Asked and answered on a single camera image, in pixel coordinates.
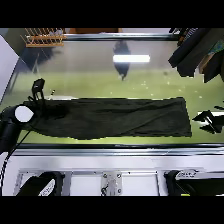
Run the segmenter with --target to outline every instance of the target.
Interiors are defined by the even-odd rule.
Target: table surface
[[[222,143],[223,133],[212,135],[193,122],[199,111],[223,106],[224,83],[217,76],[203,83],[196,71],[194,78],[180,77],[168,59],[177,49],[176,41],[126,41],[132,55],[149,55],[149,63],[131,63],[121,80],[113,63],[117,41],[66,41],[63,47],[26,48],[18,60],[5,92],[1,109],[20,104],[31,95],[33,82],[45,79],[44,94],[54,99],[184,97],[191,120],[192,137],[109,137],[93,140],[53,138],[31,132],[26,143],[72,144],[183,144]]]

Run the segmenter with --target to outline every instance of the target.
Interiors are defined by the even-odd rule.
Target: wire rack
[[[62,28],[25,28],[27,35],[21,36],[26,47],[64,46],[66,36]]]

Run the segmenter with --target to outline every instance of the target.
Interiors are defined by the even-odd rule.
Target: glass table top
[[[224,83],[220,76],[203,83],[203,75],[180,77],[168,59],[177,49],[176,41],[126,40],[131,55],[147,55],[149,61],[130,63],[126,77],[116,69],[113,56],[118,41],[68,41],[63,47],[26,48],[18,60],[3,97],[1,110],[20,104],[31,95],[38,78],[45,79],[46,98],[139,98],[167,99],[184,97],[191,120],[192,137],[108,137],[92,140],[55,138],[31,132],[25,143],[72,144],[179,144],[222,143],[224,133],[210,134],[192,121],[199,111],[223,106]]]

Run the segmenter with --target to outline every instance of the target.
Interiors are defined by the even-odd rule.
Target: pile of clothes
[[[224,28],[191,28],[169,59],[182,77],[194,77],[197,67],[204,83],[217,75],[224,81]]]

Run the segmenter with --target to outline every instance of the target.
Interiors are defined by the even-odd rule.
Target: white circular cap
[[[26,106],[18,106],[15,110],[15,116],[20,122],[28,122],[33,117],[33,111]]]

